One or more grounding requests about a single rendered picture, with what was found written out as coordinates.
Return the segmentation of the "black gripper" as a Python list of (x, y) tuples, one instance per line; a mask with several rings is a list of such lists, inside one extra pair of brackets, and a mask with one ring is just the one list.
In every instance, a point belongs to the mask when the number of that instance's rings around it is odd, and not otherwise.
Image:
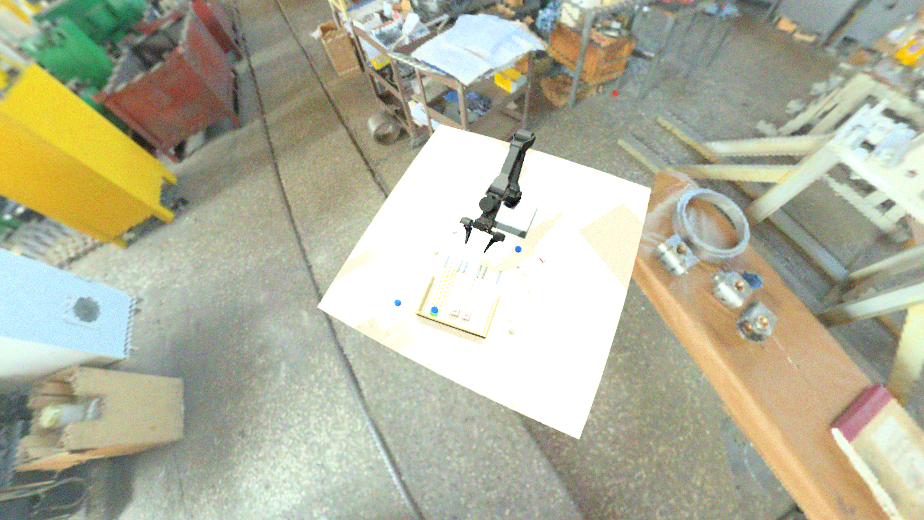
[[(495, 219), (496, 219), (496, 217), (497, 217), (497, 215), (492, 214), (492, 213), (490, 213), (490, 212), (484, 212), (484, 211), (483, 211), (482, 214), (484, 214), (484, 218), (489, 219), (489, 217), (491, 217), (492, 222), (494, 222)], [(481, 215), (482, 215), (482, 214), (481, 214)], [(463, 227), (465, 227), (465, 233), (466, 233), (466, 235), (465, 235), (465, 244), (467, 244), (467, 242), (468, 242), (468, 240), (469, 240), (469, 237), (470, 237), (470, 234), (471, 234), (471, 231), (472, 231), (472, 229), (473, 229), (473, 227), (471, 227), (471, 226), (474, 225), (474, 220), (471, 219), (471, 218), (469, 218), (469, 217), (462, 217), (461, 220), (460, 220), (460, 223), (464, 224)], [(487, 229), (486, 229), (486, 230), (487, 230)], [(486, 232), (486, 233), (492, 235), (493, 238), (490, 239), (490, 241), (489, 241), (488, 245), (486, 246), (486, 248), (485, 248), (485, 250), (484, 250), (483, 253), (485, 253), (495, 242), (499, 242), (499, 241), (503, 242), (503, 241), (505, 241), (505, 238), (506, 238), (506, 234), (504, 234), (504, 233), (501, 233), (501, 232), (499, 232), (499, 231), (496, 231), (496, 232), (495, 232), (495, 231), (492, 231), (492, 230), (490, 230), (490, 231), (489, 231), (489, 230), (486, 231), (486, 230), (485, 230), (484, 232)]]

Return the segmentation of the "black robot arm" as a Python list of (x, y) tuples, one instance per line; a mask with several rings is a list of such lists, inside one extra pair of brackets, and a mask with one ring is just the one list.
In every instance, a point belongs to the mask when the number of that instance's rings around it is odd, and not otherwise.
[[(512, 140), (509, 144), (509, 152), (503, 163), (501, 171), (484, 195), (487, 197), (479, 201), (479, 207), (484, 212), (490, 212), (497, 215), (502, 202), (508, 209), (515, 209), (522, 198), (519, 179), (521, 168), (526, 156), (526, 152), (534, 144), (536, 136), (534, 132), (519, 128), (512, 134)], [(512, 211), (513, 211), (512, 210)], [(484, 214), (476, 218), (473, 228), (484, 232), (486, 229), (491, 230), (494, 222), (491, 217), (484, 218)]]

